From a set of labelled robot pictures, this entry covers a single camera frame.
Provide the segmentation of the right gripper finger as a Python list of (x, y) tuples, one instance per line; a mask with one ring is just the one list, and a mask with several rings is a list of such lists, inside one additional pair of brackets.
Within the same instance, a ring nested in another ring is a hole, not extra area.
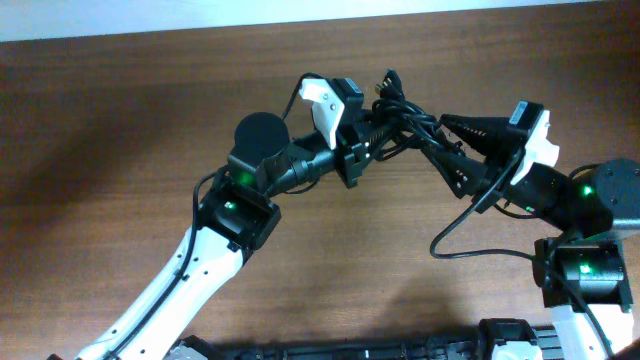
[(443, 114), (440, 123), (483, 156), (512, 151), (524, 141), (523, 133), (507, 117), (469, 117)]
[(431, 146), (424, 146), (422, 153), (458, 199), (489, 187), (488, 167), (483, 163)]

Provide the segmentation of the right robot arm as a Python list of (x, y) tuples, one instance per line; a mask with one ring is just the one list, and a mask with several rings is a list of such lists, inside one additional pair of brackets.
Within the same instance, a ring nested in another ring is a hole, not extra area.
[[(567, 358), (612, 359), (632, 342), (630, 281), (622, 242), (639, 232), (639, 165), (629, 159), (555, 170), (558, 146), (548, 139), (550, 113), (526, 109), (509, 117), (428, 117), (427, 154), (457, 196), (471, 205), (432, 240), (436, 259), (509, 256), (530, 261), (534, 280)], [(559, 230), (532, 254), (486, 248), (441, 252), (441, 242), (472, 213), (498, 201), (521, 217)]]

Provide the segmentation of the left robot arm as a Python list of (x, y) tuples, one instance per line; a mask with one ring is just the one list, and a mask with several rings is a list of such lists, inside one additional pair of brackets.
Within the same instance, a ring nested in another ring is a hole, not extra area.
[(319, 128), (291, 138), (276, 114), (257, 112), (241, 120), (227, 164), (195, 185), (192, 223), (170, 260), (78, 358), (164, 358), (272, 234), (281, 219), (275, 196), (303, 192), (331, 172), (355, 186), (363, 168), (401, 131), (398, 119), (370, 111), (341, 116), (334, 126), (330, 144)]

